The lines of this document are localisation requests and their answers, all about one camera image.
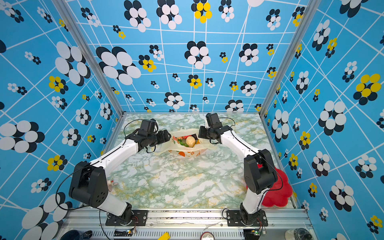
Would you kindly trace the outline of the translucent printed plastic bag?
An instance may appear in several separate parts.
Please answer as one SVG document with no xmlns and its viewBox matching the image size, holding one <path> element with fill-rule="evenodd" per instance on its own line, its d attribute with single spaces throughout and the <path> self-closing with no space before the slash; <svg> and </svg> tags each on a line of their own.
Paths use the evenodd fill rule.
<svg viewBox="0 0 384 240">
<path fill-rule="evenodd" d="M 204 154 L 206 151 L 216 150 L 217 146 L 210 143 L 209 140 L 198 138 L 199 129 L 187 129 L 170 132 L 171 139 L 158 145 L 155 150 L 155 155 L 159 156 L 163 153 L 172 153 L 176 155 L 181 155 L 184 158 L 197 157 Z M 197 141 L 196 145 L 193 148 L 184 147 L 180 145 L 177 139 L 180 139 L 182 136 L 193 136 Z"/>
</svg>

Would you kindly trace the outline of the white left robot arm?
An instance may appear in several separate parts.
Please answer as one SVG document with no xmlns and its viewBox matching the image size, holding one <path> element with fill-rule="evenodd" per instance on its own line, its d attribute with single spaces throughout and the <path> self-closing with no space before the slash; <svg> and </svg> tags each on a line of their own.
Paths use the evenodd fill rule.
<svg viewBox="0 0 384 240">
<path fill-rule="evenodd" d="M 138 134 L 138 130 L 129 134 L 115 148 L 103 156 L 87 163 L 75 166 L 69 188 L 69 196 L 83 204 L 104 211 L 112 219 L 129 224 L 134 219 L 132 205 L 124 202 L 109 192 L 108 176 L 129 157 L 147 147 L 170 141 L 171 134 L 167 130 L 151 134 Z"/>
</svg>

